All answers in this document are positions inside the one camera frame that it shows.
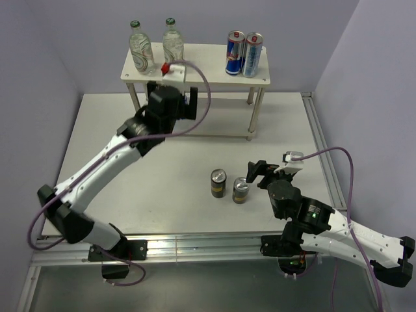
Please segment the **green cap glass bottle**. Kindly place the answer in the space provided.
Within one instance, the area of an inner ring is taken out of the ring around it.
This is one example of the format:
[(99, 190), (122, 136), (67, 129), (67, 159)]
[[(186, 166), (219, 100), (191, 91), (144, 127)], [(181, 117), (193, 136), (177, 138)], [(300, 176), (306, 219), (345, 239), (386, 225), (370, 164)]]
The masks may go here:
[(130, 27), (129, 48), (135, 68), (142, 74), (149, 74), (155, 68), (150, 38), (143, 32), (138, 20), (131, 21)]
[(184, 59), (183, 36), (176, 28), (174, 18), (166, 19), (166, 30), (162, 36), (162, 46), (166, 63)]

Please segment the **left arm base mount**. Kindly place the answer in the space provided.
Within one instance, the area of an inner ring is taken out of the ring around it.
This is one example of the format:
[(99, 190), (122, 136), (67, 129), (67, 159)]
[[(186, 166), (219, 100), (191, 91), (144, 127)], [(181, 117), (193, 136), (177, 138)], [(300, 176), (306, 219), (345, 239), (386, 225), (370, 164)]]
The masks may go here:
[(101, 263), (103, 279), (110, 281), (124, 280), (132, 267), (133, 261), (144, 261), (147, 257), (148, 241), (143, 239), (122, 239), (111, 250), (91, 245), (88, 262)]

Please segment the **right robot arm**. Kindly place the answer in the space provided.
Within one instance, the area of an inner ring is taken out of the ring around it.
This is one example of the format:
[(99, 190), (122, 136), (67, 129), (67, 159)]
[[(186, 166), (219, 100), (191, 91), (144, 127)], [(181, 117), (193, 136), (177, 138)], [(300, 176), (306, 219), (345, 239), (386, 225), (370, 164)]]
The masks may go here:
[(302, 252), (327, 254), (371, 267), (378, 281), (405, 287), (413, 275), (408, 259), (415, 251), (414, 239), (378, 233), (348, 221), (321, 201), (303, 196), (292, 184), (298, 171), (289, 162), (283, 167), (264, 160), (248, 163), (247, 182), (253, 183), (261, 176), (257, 186), (268, 192), (274, 217), (286, 221), (282, 234), (261, 237), (261, 253), (269, 257), (292, 257)]

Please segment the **grey coffee can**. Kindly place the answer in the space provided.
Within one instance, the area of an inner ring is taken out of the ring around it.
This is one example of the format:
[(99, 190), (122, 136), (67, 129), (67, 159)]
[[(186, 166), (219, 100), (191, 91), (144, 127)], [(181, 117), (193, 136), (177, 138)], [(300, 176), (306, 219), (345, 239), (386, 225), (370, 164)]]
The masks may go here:
[(246, 181), (245, 177), (237, 177), (233, 183), (232, 199), (236, 204), (243, 204), (250, 191), (250, 184)]

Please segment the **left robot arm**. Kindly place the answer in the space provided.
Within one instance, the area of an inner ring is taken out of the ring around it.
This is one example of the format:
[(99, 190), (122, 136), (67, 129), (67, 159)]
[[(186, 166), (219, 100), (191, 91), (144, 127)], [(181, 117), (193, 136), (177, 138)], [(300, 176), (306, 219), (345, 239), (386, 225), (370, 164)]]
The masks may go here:
[(148, 104), (118, 128), (99, 154), (64, 182), (55, 187), (44, 185), (38, 190), (41, 205), (47, 207), (45, 217), (64, 240), (98, 246), (111, 259), (125, 255), (127, 239), (116, 226), (85, 215), (86, 208), (121, 171), (164, 142), (178, 120), (196, 119), (196, 87), (185, 97), (172, 86), (156, 83), (148, 86), (151, 90)]

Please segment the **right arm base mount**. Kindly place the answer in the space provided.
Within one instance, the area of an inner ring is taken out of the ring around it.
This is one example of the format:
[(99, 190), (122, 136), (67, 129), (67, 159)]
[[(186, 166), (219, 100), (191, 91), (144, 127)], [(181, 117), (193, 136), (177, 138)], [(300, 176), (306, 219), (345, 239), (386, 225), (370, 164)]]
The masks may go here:
[(260, 253), (278, 260), (279, 274), (288, 280), (305, 276), (318, 262), (317, 252), (307, 252), (299, 244), (287, 242), (282, 235), (262, 235)]

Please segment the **black coffee can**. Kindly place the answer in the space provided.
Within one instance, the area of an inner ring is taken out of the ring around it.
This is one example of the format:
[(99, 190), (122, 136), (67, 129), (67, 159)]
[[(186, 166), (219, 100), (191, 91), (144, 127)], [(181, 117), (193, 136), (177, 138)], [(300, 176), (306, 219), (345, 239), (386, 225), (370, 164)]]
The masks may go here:
[(215, 198), (223, 198), (226, 193), (227, 174), (224, 169), (217, 168), (211, 172), (211, 194)]

